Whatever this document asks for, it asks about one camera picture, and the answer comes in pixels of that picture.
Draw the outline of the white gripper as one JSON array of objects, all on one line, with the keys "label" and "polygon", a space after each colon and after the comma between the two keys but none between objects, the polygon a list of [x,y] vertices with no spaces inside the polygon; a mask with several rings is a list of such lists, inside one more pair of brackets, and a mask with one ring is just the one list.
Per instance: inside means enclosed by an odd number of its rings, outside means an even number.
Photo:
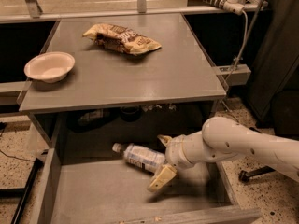
[{"label": "white gripper", "polygon": [[177,137],[159,134],[157,138],[166,147],[165,157],[169,164],[157,169],[147,187],[150,192],[156,192],[170,182],[177,175],[177,169],[192,168],[199,162],[215,162],[218,158],[217,152],[204,142],[202,132]]}]

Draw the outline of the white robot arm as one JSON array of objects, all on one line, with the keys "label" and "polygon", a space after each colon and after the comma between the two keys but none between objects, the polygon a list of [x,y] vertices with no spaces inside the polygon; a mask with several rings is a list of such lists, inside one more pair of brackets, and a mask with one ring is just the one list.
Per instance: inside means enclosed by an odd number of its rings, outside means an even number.
[{"label": "white robot arm", "polygon": [[299,181],[299,141],[259,133],[226,117],[208,119],[196,133],[174,138],[161,135],[159,139],[165,145],[165,163],[148,185],[151,192],[199,162],[229,161],[243,156]]}]

